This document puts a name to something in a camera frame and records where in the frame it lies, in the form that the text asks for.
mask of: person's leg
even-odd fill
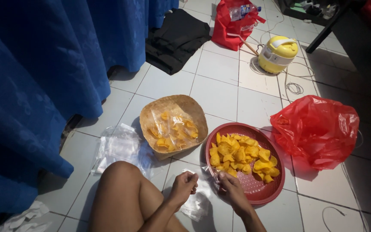
[[[136,166],[124,161],[115,162],[101,176],[88,231],[137,231],[163,200],[161,192]],[[166,231],[187,230],[172,216]]]

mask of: red shopping bag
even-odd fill
[[[265,19],[258,12],[249,12],[241,20],[231,22],[229,8],[251,4],[249,0],[221,0],[217,6],[216,21],[211,40],[231,50],[237,51],[243,45],[238,37],[227,33],[240,35],[244,40],[252,33],[256,23],[264,23]]]
[[[353,107],[308,95],[270,117],[276,142],[319,171],[334,169],[353,151],[359,116]]]

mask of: plastic water bottle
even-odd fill
[[[232,8],[229,8],[228,10],[230,12],[231,21],[237,21],[237,20],[244,18],[244,16],[251,11],[260,12],[261,7],[257,7],[254,4],[247,4],[247,5],[242,5],[239,7],[232,7]]]

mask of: hand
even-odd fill
[[[197,173],[192,174],[189,171],[176,176],[173,188],[167,199],[168,204],[175,208],[175,212],[188,200],[190,194],[195,194],[196,188],[198,187],[197,180]]]
[[[250,216],[253,207],[249,200],[247,200],[240,181],[225,172],[220,172],[219,179],[222,186],[227,190],[226,195],[230,198],[230,204],[234,212],[239,215],[240,218]]]

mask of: yellow rice cooker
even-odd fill
[[[271,38],[258,56],[258,64],[270,73],[283,71],[297,55],[297,42],[284,36]]]

